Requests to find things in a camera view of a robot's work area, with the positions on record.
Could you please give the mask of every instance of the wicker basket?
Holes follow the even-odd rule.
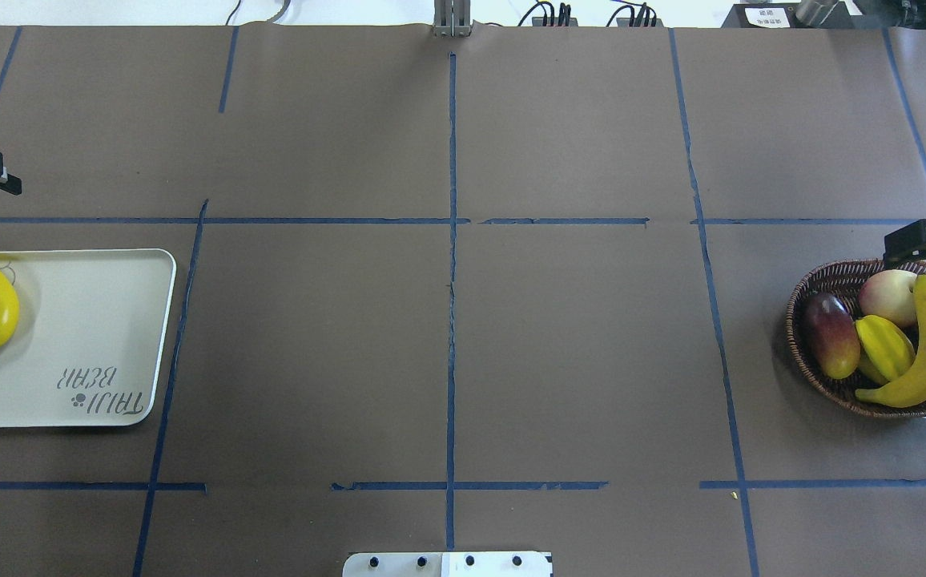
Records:
[[[900,268],[914,273],[925,273],[926,263],[907,263]],[[787,303],[787,316],[784,321],[790,355],[811,386],[845,409],[880,419],[926,417],[926,402],[909,406],[907,409],[895,409],[892,406],[858,401],[855,398],[855,389],[860,386],[873,387],[871,381],[858,373],[847,379],[830,379],[819,370],[818,362],[801,339],[800,324],[804,315],[804,302],[808,297],[814,293],[833,293],[844,303],[852,317],[861,317],[858,292],[867,278],[881,270],[884,270],[884,262],[880,259],[837,260],[812,270],[801,279],[791,294],[790,302]]]

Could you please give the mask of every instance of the red apple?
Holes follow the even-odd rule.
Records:
[[[884,270],[869,277],[858,293],[862,314],[875,314],[902,329],[915,324],[914,272]]]

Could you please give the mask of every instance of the mango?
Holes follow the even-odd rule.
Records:
[[[804,304],[804,337],[819,368],[831,379],[845,379],[858,369],[862,344],[855,322],[840,299],[815,293]]]

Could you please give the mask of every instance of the white label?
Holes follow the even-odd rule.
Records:
[[[790,28],[790,19],[783,8],[745,8],[749,23],[763,28]]]

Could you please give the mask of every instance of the white tray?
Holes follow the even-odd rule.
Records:
[[[0,348],[0,427],[119,426],[149,414],[175,287],[159,248],[0,252],[21,310]]]

